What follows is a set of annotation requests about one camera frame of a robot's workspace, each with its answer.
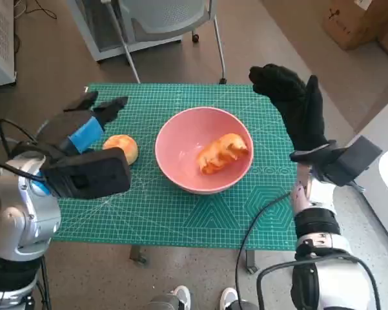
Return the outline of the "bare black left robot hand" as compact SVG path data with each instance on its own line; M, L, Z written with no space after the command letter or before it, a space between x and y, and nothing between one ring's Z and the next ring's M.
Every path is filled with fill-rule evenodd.
M98 91L85 92L42 126L37 141L68 156L87 151L105 132L105 125L117 118L128 101L127 97L118 97L95 105L97 97Z

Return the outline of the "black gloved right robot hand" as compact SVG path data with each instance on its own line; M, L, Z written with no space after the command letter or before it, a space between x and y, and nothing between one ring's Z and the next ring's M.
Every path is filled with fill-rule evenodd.
M323 97L315 75L304 82L294 71L275 64L251 67L253 91L270 99L281 114L295 151L329 144L325 137Z

